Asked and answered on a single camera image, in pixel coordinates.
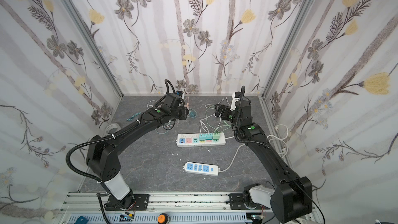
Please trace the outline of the white six-outlet colourful power strip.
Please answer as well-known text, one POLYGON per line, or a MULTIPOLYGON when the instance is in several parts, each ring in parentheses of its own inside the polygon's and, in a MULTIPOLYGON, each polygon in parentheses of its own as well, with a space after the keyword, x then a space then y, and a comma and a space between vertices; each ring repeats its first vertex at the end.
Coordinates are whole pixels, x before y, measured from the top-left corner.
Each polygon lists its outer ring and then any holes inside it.
POLYGON ((179 134, 178 147, 223 146, 227 143, 224 133, 189 133, 179 134))

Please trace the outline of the white power strip blue outlets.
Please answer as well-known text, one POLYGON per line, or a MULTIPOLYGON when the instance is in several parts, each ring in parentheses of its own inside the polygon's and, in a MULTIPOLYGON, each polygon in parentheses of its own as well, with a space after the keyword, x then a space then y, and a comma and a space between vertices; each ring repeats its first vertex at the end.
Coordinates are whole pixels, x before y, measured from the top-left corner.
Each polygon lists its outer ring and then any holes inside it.
POLYGON ((218 176, 219 167, 212 164, 203 164, 196 162, 186 162, 183 169, 187 173, 200 174, 206 176, 218 176))

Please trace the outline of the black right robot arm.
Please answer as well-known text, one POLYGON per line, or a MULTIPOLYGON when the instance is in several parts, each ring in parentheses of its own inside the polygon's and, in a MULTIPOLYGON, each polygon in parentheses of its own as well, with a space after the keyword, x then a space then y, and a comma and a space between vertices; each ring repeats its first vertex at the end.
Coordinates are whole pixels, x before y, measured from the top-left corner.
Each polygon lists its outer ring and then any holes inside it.
POLYGON ((233 110, 217 104, 215 115, 231 122, 234 138, 248 146, 268 172, 275 187, 270 204, 275 217, 287 223, 313 211, 313 185, 307 177, 299 177, 271 146, 267 135, 251 115, 251 104, 243 100, 233 110))

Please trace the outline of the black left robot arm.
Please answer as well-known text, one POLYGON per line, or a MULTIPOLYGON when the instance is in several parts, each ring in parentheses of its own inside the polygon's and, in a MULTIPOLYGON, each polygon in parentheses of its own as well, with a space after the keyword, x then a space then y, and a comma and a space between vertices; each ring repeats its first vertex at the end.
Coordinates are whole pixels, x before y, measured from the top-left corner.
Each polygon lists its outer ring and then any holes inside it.
POLYGON ((103 138, 97 135, 71 148, 66 155, 66 164, 75 173, 96 180, 116 200, 124 201, 132 197, 132 190, 121 175, 119 155, 145 134, 171 121, 186 120, 188 113, 182 91, 167 93, 152 108, 140 114, 134 123, 103 138), (72 153, 86 146, 89 147, 86 165, 93 175, 77 169, 71 161, 72 153))

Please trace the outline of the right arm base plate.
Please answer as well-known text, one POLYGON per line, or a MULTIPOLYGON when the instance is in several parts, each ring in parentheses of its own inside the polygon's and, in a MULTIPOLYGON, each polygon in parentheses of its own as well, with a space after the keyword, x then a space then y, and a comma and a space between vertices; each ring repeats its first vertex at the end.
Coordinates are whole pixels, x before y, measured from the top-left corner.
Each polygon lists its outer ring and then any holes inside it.
POLYGON ((242 193, 229 194, 226 204, 230 206, 231 210, 270 210, 270 208, 257 203, 247 203, 242 193))

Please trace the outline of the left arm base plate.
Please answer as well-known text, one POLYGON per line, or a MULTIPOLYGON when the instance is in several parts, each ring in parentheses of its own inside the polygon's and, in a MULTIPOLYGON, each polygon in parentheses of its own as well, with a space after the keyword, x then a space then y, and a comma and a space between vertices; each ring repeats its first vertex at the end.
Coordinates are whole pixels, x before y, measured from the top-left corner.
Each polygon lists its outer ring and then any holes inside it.
POLYGON ((122 200, 117 200, 110 195, 104 207, 107 211, 146 211, 149 197, 149 194, 128 194, 122 200))

